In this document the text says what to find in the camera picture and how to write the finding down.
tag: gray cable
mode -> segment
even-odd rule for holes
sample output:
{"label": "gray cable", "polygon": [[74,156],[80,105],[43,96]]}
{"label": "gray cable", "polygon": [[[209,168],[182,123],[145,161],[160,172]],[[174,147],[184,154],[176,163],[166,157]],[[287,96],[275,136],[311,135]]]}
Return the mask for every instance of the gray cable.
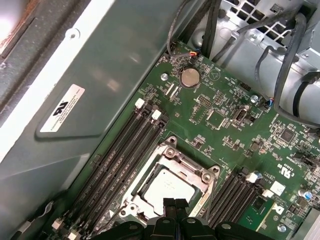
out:
{"label": "gray cable", "polygon": [[288,77],[291,65],[293,63],[294,57],[296,56],[299,45],[302,41],[302,38],[305,34],[306,27],[307,27],[307,20],[303,14],[298,13],[295,16],[295,21],[296,21],[296,24],[292,32],[292,37],[287,47],[287,51],[285,53],[282,66],[275,83],[274,109],[279,115],[287,119],[290,119],[293,122],[304,124],[312,128],[320,128],[320,124],[314,123],[308,120],[300,119],[299,117],[292,115],[291,113],[287,112],[286,110],[280,107],[280,99],[287,81],[287,77]]}
{"label": "gray cable", "polygon": [[[275,24],[276,22],[279,22],[281,20],[290,20],[293,18],[294,14],[297,12],[297,9],[291,10],[291,11],[286,11],[280,14],[277,14],[273,17],[264,19],[262,21],[257,21],[255,23],[249,24],[245,27],[240,28],[237,33],[238,34],[243,34],[251,29],[258,29],[260,27],[270,25],[270,24]],[[215,63],[217,62],[222,56],[229,50],[229,48],[235,43],[237,39],[231,36],[229,40],[226,42],[226,44],[222,47],[222,49],[214,56],[212,61]]]}
{"label": "gray cable", "polygon": [[261,63],[263,62],[263,60],[268,56],[269,51],[272,51],[273,53],[278,54],[278,55],[284,55],[284,54],[285,54],[285,53],[282,52],[282,51],[279,51],[279,50],[274,49],[272,46],[267,46],[267,47],[265,48],[265,50],[263,51],[261,57],[259,58],[258,62],[257,62],[256,65],[255,65],[255,68],[254,68],[254,80],[259,84],[259,87],[260,87],[259,93],[260,93],[260,94],[262,95],[262,97],[264,97],[264,99],[266,99],[267,101],[270,100],[270,97],[268,97],[268,96],[264,93],[264,88],[263,88],[263,86],[262,86],[262,82],[261,82],[261,79],[260,79],[260,66],[261,66]]}
{"label": "gray cable", "polygon": [[182,12],[182,10],[184,9],[184,7],[187,5],[187,3],[189,3],[191,0],[184,0],[181,5],[179,6],[178,10],[176,11],[176,14],[175,14],[175,17],[171,23],[171,26],[170,26],[170,30],[169,30],[169,33],[168,33],[168,37],[166,39],[166,49],[168,51],[168,54],[171,56],[171,57],[175,57],[175,58],[181,58],[181,57],[185,57],[185,56],[189,56],[190,54],[189,53],[179,53],[179,54],[174,54],[172,51],[171,51],[171,42],[172,42],[172,35],[173,35],[173,32],[175,30],[175,26],[176,26],[176,22]]}

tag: screw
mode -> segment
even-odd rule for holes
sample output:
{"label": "screw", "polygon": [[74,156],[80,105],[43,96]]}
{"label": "screw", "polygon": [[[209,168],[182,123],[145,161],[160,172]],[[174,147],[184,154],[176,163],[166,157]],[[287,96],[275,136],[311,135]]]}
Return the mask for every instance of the screw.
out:
{"label": "screw", "polygon": [[169,75],[167,73],[162,73],[160,77],[162,81],[167,81],[169,79]]}
{"label": "screw", "polygon": [[5,69],[7,67],[7,64],[5,62],[2,62],[0,64],[0,69]]}
{"label": "screw", "polygon": [[129,229],[130,230],[135,230],[135,229],[137,229],[138,227],[136,226],[136,225],[131,225],[130,227],[129,227]]}
{"label": "screw", "polygon": [[227,230],[231,229],[231,226],[229,224],[222,224],[221,227]]}
{"label": "screw", "polygon": [[253,103],[253,104],[256,104],[259,100],[259,97],[257,95],[252,95],[250,97],[250,101]]}
{"label": "screw", "polygon": [[284,233],[285,231],[287,231],[287,227],[283,224],[279,224],[277,228],[280,233]]}
{"label": "screw", "polygon": [[65,32],[65,37],[69,40],[80,38],[80,31],[76,28],[70,28]]}
{"label": "screw", "polygon": [[211,179],[210,174],[205,173],[205,174],[203,175],[203,179],[204,179],[205,181],[210,181],[210,179]]}
{"label": "screw", "polygon": [[257,36],[257,34],[255,34],[255,33],[253,33],[253,34],[251,35],[251,39],[252,39],[252,40],[257,39],[257,37],[258,37],[258,36]]}
{"label": "screw", "polygon": [[188,224],[194,224],[194,223],[196,222],[196,220],[194,220],[193,218],[188,218],[188,219],[186,220],[186,222],[187,222]]}
{"label": "screw", "polygon": [[173,150],[172,148],[169,148],[169,149],[166,151],[166,155],[167,155],[169,158],[172,158],[172,157],[175,155],[175,150]]}

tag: gray metal panel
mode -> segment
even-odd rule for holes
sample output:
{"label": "gray metal panel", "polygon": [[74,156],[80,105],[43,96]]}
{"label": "gray metal panel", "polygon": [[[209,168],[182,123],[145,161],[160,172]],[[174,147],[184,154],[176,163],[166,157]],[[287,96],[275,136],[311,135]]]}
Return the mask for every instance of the gray metal panel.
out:
{"label": "gray metal panel", "polygon": [[[114,3],[0,164],[0,239],[74,180],[164,49],[180,2]],[[83,96],[57,133],[39,133],[71,84]]]}
{"label": "gray metal panel", "polygon": [[[240,0],[238,6],[233,6],[237,10],[241,10],[246,0]],[[270,8],[277,4],[283,9],[292,9],[302,5],[303,0],[261,0],[254,10],[259,10],[265,16],[273,16],[274,13],[270,11]],[[247,23],[240,19],[235,13],[231,11],[232,5],[223,1],[221,8],[227,11],[227,16],[229,19],[219,19],[216,29],[216,35],[211,57],[222,48],[226,43],[228,38],[231,36],[232,31],[236,31],[239,27],[244,27]],[[189,43],[194,45],[196,48],[202,44],[202,35],[205,32],[207,18],[203,19],[194,35],[191,37]],[[255,34],[256,39],[252,39],[251,36]],[[232,73],[236,78],[248,84],[256,91],[260,91],[260,87],[255,81],[255,66],[262,55],[266,46],[271,45],[275,48],[281,47],[281,45],[271,38],[269,38],[265,33],[262,33],[256,29],[248,31],[244,36],[240,37],[239,40],[234,44],[233,47],[218,61],[219,65],[224,65],[225,69]],[[282,64],[281,56],[274,56],[269,54],[267,58],[263,61],[260,68],[260,78],[262,85],[264,86],[264,93],[272,97],[274,94],[276,79]],[[299,61],[292,65],[287,83],[283,90],[283,95],[281,98],[281,106],[289,112],[292,112],[292,104],[294,95],[300,85],[299,79],[309,71],[317,71],[317,68],[308,63],[308,59],[302,57]],[[303,93],[300,101],[300,116],[304,119],[320,123],[320,88],[318,86],[311,85],[308,86]]]}
{"label": "gray metal panel", "polygon": [[292,240],[320,240],[320,211],[311,209]]}

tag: ram slot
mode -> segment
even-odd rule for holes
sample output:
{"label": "ram slot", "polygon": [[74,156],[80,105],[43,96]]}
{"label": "ram slot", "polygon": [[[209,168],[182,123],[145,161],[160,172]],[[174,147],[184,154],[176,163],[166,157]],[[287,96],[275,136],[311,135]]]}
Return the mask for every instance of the ram slot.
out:
{"label": "ram slot", "polygon": [[143,108],[138,109],[131,114],[129,120],[121,129],[113,144],[110,146],[108,151],[106,151],[103,157],[100,158],[99,163],[95,165],[93,172],[90,174],[88,180],[84,184],[84,187],[81,189],[80,194],[77,196],[73,207],[71,208],[72,211],[69,214],[69,217],[77,213],[79,211],[79,208],[83,206],[82,202],[91,195],[90,193],[92,192],[93,187],[96,186],[96,181],[100,179],[100,176],[103,174],[103,172],[112,169],[112,165],[110,164],[113,163],[112,160],[115,156],[115,153],[122,148],[122,146],[128,141],[128,139],[130,139],[130,136],[134,132],[134,129],[138,129],[137,127],[143,121],[143,119],[139,117],[142,110]]}
{"label": "ram slot", "polygon": [[122,171],[129,164],[128,158],[137,150],[137,147],[140,144],[139,139],[142,138],[151,128],[152,123],[149,119],[147,119],[144,125],[142,126],[142,129],[132,139],[131,144],[129,146],[124,147],[124,151],[118,159],[116,171],[113,171],[111,174],[107,176],[107,178],[103,179],[103,183],[99,186],[98,189],[99,195],[92,199],[92,201],[88,205],[88,208],[85,210],[85,212],[82,213],[83,219],[87,219],[87,216],[91,216],[92,214],[94,214],[95,209],[97,209],[100,202],[103,201],[106,192],[108,192],[110,188],[112,188],[115,180],[117,180],[117,178],[115,177],[119,176],[119,174],[121,174]]}
{"label": "ram slot", "polygon": [[232,185],[232,188],[227,191],[226,195],[221,196],[218,204],[213,209],[212,217],[209,218],[210,227],[215,226],[220,222],[221,215],[223,215],[226,210],[229,210],[230,207],[232,207],[233,199],[242,192],[242,182],[237,178],[234,180],[235,181]]}
{"label": "ram slot", "polygon": [[250,196],[251,191],[252,190],[248,185],[244,185],[242,191],[233,199],[232,206],[225,211],[220,220],[222,222],[228,222],[233,218],[233,216],[241,214],[243,209],[241,206],[243,205],[243,202],[246,201],[248,196]]}
{"label": "ram slot", "polygon": [[234,211],[234,213],[230,217],[229,221],[233,222],[233,223],[236,223],[240,219],[240,217],[244,213],[244,211],[247,209],[247,207],[250,204],[252,204],[252,202],[257,197],[257,195],[258,195],[258,192],[255,189],[250,189],[248,196],[245,198],[244,201],[243,200],[241,201],[242,204],[240,204],[238,206],[238,209],[236,209]]}
{"label": "ram slot", "polygon": [[163,131],[163,127],[165,126],[164,122],[160,122],[159,125],[153,125],[151,129],[148,129],[148,133],[143,133],[142,136],[146,136],[143,138],[139,145],[137,145],[134,152],[132,152],[131,156],[128,157],[127,163],[129,163],[126,167],[123,168],[123,172],[118,178],[114,178],[108,192],[105,192],[104,198],[100,202],[100,204],[95,209],[95,212],[92,212],[91,215],[88,216],[87,222],[89,223],[89,230],[93,230],[93,227],[99,222],[99,220],[106,213],[107,209],[113,203],[114,198],[118,194],[118,192],[124,187],[124,184],[132,178],[135,170],[138,167],[140,160],[143,156],[148,152],[157,138],[160,136]]}
{"label": "ram slot", "polygon": [[236,223],[258,194],[258,186],[245,181],[241,175],[231,173],[213,197],[209,226],[215,228],[220,222]]}
{"label": "ram slot", "polygon": [[107,166],[102,168],[99,173],[95,176],[94,184],[91,185],[90,191],[87,194],[87,198],[83,201],[83,204],[77,208],[77,211],[73,215],[73,219],[79,217],[79,214],[82,213],[87,207],[92,203],[94,199],[97,198],[97,195],[100,194],[99,189],[101,185],[106,181],[108,175],[114,174],[119,168],[119,156],[123,154],[127,145],[129,145],[134,139],[135,135],[145,122],[145,119],[139,117],[136,119],[131,127],[128,129],[129,132],[126,134],[126,138],[123,138],[118,142],[118,144],[109,152],[107,159]]}

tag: integrated circuit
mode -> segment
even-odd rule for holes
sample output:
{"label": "integrated circuit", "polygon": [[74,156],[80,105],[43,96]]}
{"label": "integrated circuit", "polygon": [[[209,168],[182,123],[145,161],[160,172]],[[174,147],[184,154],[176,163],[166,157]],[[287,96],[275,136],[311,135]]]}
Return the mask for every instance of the integrated circuit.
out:
{"label": "integrated circuit", "polygon": [[252,206],[257,210],[260,211],[262,206],[265,204],[266,200],[264,200],[262,197],[257,197],[257,199],[253,202]]}
{"label": "integrated circuit", "polygon": [[294,136],[295,136],[295,133],[289,130],[288,128],[286,128],[281,134],[280,138],[286,143],[290,143],[291,140],[294,138]]}
{"label": "integrated circuit", "polygon": [[226,117],[220,114],[216,110],[211,110],[208,117],[206,118],[206,122],[209,123],[216,130],[219,130],[224,123]]}

